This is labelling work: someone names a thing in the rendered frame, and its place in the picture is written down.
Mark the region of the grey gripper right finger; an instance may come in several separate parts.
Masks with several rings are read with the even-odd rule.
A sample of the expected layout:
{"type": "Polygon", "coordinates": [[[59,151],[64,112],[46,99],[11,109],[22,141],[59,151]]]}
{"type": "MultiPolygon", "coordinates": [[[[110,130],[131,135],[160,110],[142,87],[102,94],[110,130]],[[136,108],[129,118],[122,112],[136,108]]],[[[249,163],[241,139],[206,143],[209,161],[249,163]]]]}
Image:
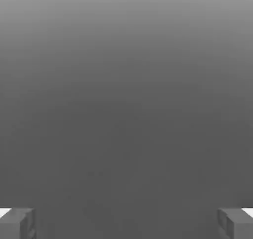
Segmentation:
{"type": "Polygon", "coordinates": [[[219,239],[253,239],[253,208],[219,208],[219,239]]]}

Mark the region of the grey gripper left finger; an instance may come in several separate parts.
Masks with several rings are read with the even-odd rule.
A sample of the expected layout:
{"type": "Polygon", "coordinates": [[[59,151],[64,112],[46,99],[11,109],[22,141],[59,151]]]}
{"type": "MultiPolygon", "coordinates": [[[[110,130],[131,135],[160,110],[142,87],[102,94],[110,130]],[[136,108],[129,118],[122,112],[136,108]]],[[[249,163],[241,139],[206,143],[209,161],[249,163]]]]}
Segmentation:
{"type": "Polygon", "coordinates": [[[37,239],[36,210],[0,207],[0,239],[37,239]]]}

